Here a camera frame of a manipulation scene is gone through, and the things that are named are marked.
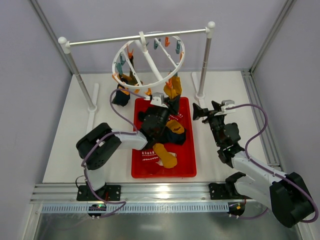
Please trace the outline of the yellow sock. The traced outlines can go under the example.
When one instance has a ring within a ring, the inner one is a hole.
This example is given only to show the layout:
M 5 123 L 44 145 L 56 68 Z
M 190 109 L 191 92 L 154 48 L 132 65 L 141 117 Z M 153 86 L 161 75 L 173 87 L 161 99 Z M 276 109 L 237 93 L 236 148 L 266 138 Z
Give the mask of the yellow sock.
M 165 83 L 163 91 L 169 97 L 170 100 L 173 100 L 177 96 L 180 96 L 183 91 L 180 77 L 173 76 L 172 78 L 170 78 L 168 82 Z

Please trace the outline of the navy teal sock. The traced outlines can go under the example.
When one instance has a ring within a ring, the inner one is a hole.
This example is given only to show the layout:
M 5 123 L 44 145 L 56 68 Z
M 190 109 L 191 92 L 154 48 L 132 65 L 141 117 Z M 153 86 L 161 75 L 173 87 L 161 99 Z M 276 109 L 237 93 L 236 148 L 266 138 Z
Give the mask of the navy teal sock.
M 186 135 L 186 131 L 182 132 L 182 133 L 177 133 L 177 132 L 173 132 L 171 129 L 166 128 L 163 135 L 162 135 L 162 139 L 161 142 L 163 144 L 175 144 L 175 145 L 180 145 L 182 146 L 187 139 L 187 135 Z

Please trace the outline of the navy blue sock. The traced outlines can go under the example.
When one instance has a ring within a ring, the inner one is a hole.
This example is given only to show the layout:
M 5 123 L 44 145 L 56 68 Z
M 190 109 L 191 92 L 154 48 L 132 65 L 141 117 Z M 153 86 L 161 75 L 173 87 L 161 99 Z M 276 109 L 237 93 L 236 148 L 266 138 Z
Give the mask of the navy blue sock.
M 129 103 L 130 98 L 130 93 L 125 90 L 122 85 L 118 84 L 112 103 L 117 106 L 125 107 Z

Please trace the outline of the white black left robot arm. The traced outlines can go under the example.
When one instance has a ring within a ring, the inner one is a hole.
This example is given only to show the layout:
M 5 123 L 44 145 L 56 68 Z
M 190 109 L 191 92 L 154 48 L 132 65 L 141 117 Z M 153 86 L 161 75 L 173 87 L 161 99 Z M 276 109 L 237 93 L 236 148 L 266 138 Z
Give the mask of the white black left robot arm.
M 99 169 L 118 149 L 149 150 L 156 144 L 167 143 L 169 117 L 179 112 L 180 99 L 180 95 L 171 99 L 156 93 L 151 97 L 150 106 L 138 112 L 139 129 L 116 131 L 103 122 L 81 138 L 76 149 L 82 159 L 88 187 L 97 191 L 105 186 L 106 181 Z

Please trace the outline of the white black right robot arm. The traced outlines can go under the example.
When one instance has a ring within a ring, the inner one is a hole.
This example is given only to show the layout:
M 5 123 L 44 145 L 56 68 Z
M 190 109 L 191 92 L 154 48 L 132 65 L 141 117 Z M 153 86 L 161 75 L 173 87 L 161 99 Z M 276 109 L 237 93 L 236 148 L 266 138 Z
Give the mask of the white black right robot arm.
M 268 125 L 268 116 L 264 109 L 256 104 L 264 116 L 262 129 L 252 136 L 242 147 L 238 125 L 225 123 L 225 116 L 240 108 L 232 100 L 221 103 L 212 101 L 213 109 L 202 108 L 193 103 L 193 120 L 202 118 L 209 124 L 222 163 L 237 170 L 225 180 L 231 196 L 245 196 L 271 210 L 275 218 L 285 227 L 291 228 L 297 223 L 310 224 L 319 218 L 319 208 L 313 200 L 303 178 L 296 172 L 285 173 L 268 166 L 248 152 L 249 144 L 259 137 Z

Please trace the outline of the white round clip hanger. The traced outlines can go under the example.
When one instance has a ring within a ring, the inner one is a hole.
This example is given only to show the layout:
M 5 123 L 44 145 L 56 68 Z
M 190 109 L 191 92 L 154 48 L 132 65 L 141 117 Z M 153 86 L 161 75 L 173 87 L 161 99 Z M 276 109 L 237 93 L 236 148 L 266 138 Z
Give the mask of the white round clip hanger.
M 185 44 L 180 38 L 180 35 L 185 34 L 185 31 L 171 31 L 171 32 L 150 32 L 144 33 L 140 31 L 137 36 L 132 36 L 128 38 L 128 42 L 125 43 L 117 52 L 113 59 L 112 63 L 112 78 L 120 85 L 125 88 L 140 90 L 156 87 L 173 77 L 183 66 L 185 61 L 186 48 Z M 175 59 L 174 56 L 168 52 L 167 48 L 170 45 L 170 39 L 175 40 L 177 48 L 175 53 L 178 55 L 178 58 Z M 161 50 L 164 56 L 172 64 L 173 69 L 168 73 L 167 76 L 164 76 L 160 73 L 159 68 L 156 65 L 154 58 L 149 52 L 148 45 L 149 40 L 153 41 L 153 48 L 155 50 Z M 133 56 L 134 51 L 130 50 L 130 46 L 134 44 L 141 51 L 142 56 L 144 57 L 146 63 L 149 66 L 150 71 L 155 77 L 155 82 L 144 83 L 139 78 L 134 65 L 130 62 L 130 57 Z M 127 65 L 129 70 L 132 72 L 133 77 L 136 80 L 136 83 L 129 84 L 121 80 L 121 77 L 124 75 L 123 66 Z

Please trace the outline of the black sock in bin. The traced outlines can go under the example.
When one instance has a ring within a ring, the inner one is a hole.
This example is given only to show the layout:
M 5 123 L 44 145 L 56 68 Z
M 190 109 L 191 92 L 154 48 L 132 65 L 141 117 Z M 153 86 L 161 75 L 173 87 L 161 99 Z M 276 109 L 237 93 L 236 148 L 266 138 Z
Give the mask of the black sock in bin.
M 148 114 L 147 112 L 142 112 L 140 111 L 138 113 L 138 120 L 143 124 L 143 123 L 147 123 L 149 118 L 150 118 L 150 114 Z

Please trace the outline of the red white patterned sock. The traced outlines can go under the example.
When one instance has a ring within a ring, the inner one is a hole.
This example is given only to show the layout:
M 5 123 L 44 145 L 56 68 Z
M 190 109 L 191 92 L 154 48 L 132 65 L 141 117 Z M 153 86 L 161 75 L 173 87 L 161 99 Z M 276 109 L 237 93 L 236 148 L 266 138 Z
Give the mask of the red white patterned sock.
M 141 132 L 143 134 L 146 134 L 147 140 L 148 140 L 147 145 L 143 148 L 142 153 L 141 153 L 142 162 L 145 164 L 155 164 L 156 166 L 163 167 L 163 166 L 160 166 L 157 164 L 157 162 L 160 159 L 157 156 L 157 154 L 154 152 L 153 146 L 155 144 L 159 143 L 159 144 L 163 144 L 165 147 L 165 145 L 167 143 L 162 143 L 162 136 L 163 136 L 165 129 L 168 129 L 168 127 L 166 127 L 167 122 L 170 120 L 177 120 L 182 125 L 182 120 L 183 120 L 184 116 L 180 113 L 178 113 L 176 115 L 161 113 L 160 109 L 156 109 L 154 107 L 148 108 L 148 110 L 145 112 L 150 114 L 150 117 L 149 117 L 148 122 L 141 124 L 141 128 L 140 128 Z M 172 152 L 172 154 L 176 156 L 177 165 L 178 165 L 177 153 Z

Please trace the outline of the mustard sock in bin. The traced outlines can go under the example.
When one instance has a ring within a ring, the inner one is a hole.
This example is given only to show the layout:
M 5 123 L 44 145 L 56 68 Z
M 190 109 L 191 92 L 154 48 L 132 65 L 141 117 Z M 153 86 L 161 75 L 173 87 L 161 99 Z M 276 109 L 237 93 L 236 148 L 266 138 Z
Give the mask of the mustard sock in bin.
M 178 164 L 177 158 L 168 152 L 163 144 L 156 143 L 152 148 L 161 159 L 164 168 L 172 169 Z

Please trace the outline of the red plastic bin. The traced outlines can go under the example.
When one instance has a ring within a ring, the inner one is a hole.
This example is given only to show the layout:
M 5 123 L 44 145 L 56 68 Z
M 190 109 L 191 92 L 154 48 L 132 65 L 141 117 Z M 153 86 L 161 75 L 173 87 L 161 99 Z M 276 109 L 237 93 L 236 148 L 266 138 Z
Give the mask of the red plastic bin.
M 147 178 L 193 178 L 197 174 L 196 155 L 193 138 L 193 127 L 189 100 L 182 97 L 179 103 L 178 113 L 183 115 L 181 124 L 187 130 L 186 141 L 183 145 L 167 143 L 165 148 L 177 153 L 178 164 L 171 169 L 165 169 L 154 163 L 148 164 L 142 161 L 142 150 L 132 150 L 131 176 L 135 179 Z

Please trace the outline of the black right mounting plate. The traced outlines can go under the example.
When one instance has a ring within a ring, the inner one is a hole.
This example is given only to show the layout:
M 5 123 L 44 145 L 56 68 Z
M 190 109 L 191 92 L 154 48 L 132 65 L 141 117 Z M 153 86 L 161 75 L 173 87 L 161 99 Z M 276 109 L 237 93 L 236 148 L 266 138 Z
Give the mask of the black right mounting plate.
M 211 200 L 244 200 L 250 199 L 246 195 L 241 195 L 231 183 L 215 183 L 208 185 Z

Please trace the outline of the black mounting plate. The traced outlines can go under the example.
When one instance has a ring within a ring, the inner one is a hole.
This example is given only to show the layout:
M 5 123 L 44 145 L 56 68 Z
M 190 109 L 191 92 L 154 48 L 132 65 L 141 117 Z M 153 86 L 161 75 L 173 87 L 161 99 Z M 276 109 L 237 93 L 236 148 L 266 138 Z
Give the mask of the black mounting plate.
M 120 201 L 121 185 L 105 185 L 95 191 L 96 195 L 105 201 Z M 76 200 L 80 202 L 98 201 L 87 185 L 80 185 Z
M 246 195 L 241 195 L 231 183 L 215 183 L 208 185 L 211 200 L 244 200 L 250 199 Z

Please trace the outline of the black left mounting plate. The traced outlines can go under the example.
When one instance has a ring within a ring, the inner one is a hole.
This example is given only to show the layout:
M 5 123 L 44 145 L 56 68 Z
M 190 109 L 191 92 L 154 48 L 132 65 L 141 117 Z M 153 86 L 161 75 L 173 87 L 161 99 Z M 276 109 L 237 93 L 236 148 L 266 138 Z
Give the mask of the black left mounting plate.
M 96 195 L 105 201 L 120 201 L 121 185 L 105 185 L 95 191 Z M 80 185 L 76 200 L 80 202 L 98 201 L 87 185 Z

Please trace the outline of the aluminium frame rail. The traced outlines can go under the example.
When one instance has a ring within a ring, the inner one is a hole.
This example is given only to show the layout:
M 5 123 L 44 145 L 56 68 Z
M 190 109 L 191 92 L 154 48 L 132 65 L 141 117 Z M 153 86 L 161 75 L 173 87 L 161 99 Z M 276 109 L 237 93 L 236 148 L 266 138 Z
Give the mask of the aluminium frame rail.
M 272 24 L 272 27 L 268 31 L 266 38 L 259 48 L 251 67 L 241 70 L 241 76 L 251 104 L 256 104 L 260 107 L 266 106 L 266 96 L 263 94 L 263 89 L 259 84 L 258 70 L 287 17 L 295 6 L 295 3 L 295 0 L 286 0 L 284 2 L 274 20 L 274 23 Z M 264 155 L 266 156 L 267 164 L 272 167 L 282 168 L 282 156 L 271 124 L 266 127 L 265 132 L 260 136 L 260 141 L 262 143 Z

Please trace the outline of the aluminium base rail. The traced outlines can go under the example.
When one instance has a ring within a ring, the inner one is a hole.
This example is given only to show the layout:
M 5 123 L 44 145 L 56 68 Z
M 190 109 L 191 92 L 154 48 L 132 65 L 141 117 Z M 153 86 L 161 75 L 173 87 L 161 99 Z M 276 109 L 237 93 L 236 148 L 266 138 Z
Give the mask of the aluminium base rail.
M 117 202 L 201 202 L 209 201 L 215 192 L 208 182 L 178 183 L 120 183 L 115 190 Z M 78 188 L 73 183 L 37 184 L 30 198 L 31 203 L 75 202 Z

